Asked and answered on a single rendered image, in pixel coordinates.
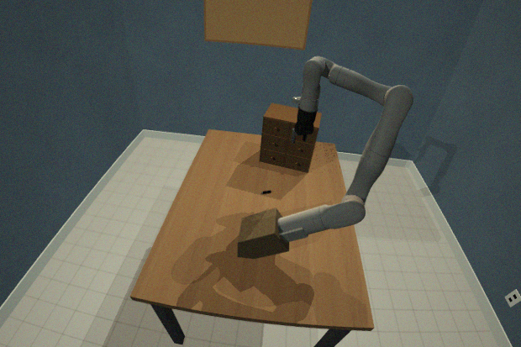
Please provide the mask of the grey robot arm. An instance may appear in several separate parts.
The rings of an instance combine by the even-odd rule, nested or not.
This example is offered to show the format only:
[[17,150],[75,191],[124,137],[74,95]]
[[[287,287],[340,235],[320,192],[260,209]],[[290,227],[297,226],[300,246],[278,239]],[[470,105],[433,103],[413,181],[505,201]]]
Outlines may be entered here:
[[380,103],[384,108],[378,125],[366,143],[353,182],[341,203],[322,205],[279,218],[279,235],[286,243],[307,238],[309,234],[326,229],[351,226],[363,220],[369,191],[384,171],[399,129],[413,105],[413,93],[408,87],[384,86],[320,56],[308,60],[303,68],[302,97],[308,100],[319,99],[321,76],[338,87]]

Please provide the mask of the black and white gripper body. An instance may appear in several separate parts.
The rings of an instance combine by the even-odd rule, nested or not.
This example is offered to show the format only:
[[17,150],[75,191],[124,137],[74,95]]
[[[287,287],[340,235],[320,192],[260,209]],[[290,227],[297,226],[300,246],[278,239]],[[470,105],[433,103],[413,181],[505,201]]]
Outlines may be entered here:
[[[299,102],[300,101],[300,102]],[[304,97],[293,97],[293,103],[299,104],[297,112],[297,122],[294,131],[297,135],[313,133],[313,123],[318,111],[318,100],[308,100]]]

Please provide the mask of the dark brown drawer front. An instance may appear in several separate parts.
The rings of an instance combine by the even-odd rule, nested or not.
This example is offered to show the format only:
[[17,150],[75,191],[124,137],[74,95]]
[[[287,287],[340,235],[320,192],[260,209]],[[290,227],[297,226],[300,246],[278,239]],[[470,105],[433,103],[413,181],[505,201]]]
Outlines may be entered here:
[[261,149],[260,161],[283,166],[284,158],[285,158],[285,153],[281,153],[281,152],[277,152],[277,151],[273,151],[273,150]]
[[263,134],[262,148],[286,152],[287,139],[269,134]]
[[[292,124],[291,125],[289,139],[292,138],[292,129],[294,129],[294,128],[295,128],[295,124]],[[307,138],[307,142],[308,143],[314,144],[316,133],[317,133],[317,129],[313,129],[313,133],[312,134],[308,134],[308,138]],[[296,140],[303,141],[303,135],[296,135]]]
[[288,167],[288,168],[308,172],[309,161],[310,161],[310,159],[307,159],[307,158],[302,158],[299,156],[287,154],[284,166]]
[[291,140],[288,140],[287,153],[293,155],[299,155],[307,158],[311,158],[311,154],[313,151],[313,145],[296,141],[295,144],[292,143]]
[[290,123],[275,119],[265,118],[263,133],[288,137]]

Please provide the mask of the brown wooden chest of drawers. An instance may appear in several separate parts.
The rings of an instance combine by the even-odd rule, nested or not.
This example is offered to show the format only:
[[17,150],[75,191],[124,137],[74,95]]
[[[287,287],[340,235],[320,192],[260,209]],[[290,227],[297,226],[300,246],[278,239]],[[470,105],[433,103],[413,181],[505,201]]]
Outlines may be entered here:
[[[282,137],[282,138],[287,139],[287,146],[288,146],[288,140],[290,140],[289,139],[289,135],[290,135],[291,125],[292,124],[296,124],[296,122],[297,122],[297,112],[298,112],[298,108],[288,107],[288,106],[275,104],[275,103],[272,103],[270,105],[270,107],[267,109],[265,115],[263,116],[262,134],[261,134],[261,143],[260,143],[260,157],[261,157],[261,149],[266,149],[266,148],[262,148],[263,134],[267,134],[267,133],[263,133],[265,118],[271,118],[271,119],[275,119],[275,120],[279,120],[279,121],[290,123],[288,137],[287,138],[286,137]],[[319,129],[321,115],[322,114],[318,113],[318,112],[316,114],[316,118],[315,118],[315,121],[313,123],[313,126],[316,129]],[[317,135],[318,135],[318,130],[317,130]],[[315,146],[317,135],[316,135],[314,144],[308,143],[308,142],[304,142],[304,141],[301,141],[301,140],[297,140],[297,141],[308,143],[308,144],[312,144],[312,145]],[[314,146],[313,146],[313,150],[314,150]],[[273,150],[273,151],[277,151],[277,150]],[[281,151],[277,151],[277,152],[281,152]],[[286,155],[288,154],[287,153],[287,147],[286,147],[286,152],[281,152],[281,153],[285,153],[284,163],[283,163],[283,166],[282,166],[282,167],[285,167],[284,165],[285,165]],[[299,156],[299,155],[296,155],[296,156]],[[307,158],[307,157],[303,157],[303,156],[299,156],[299,157]],[[313,152],[312,152],[311,158],[307,158],[307,159],[310,159],[310,164],[311,164],[312,157],[313,157]],[[309,164],[309,167],[310,167],[310,164]],[[308,167],[308,171],[309,171],[309,167]]]

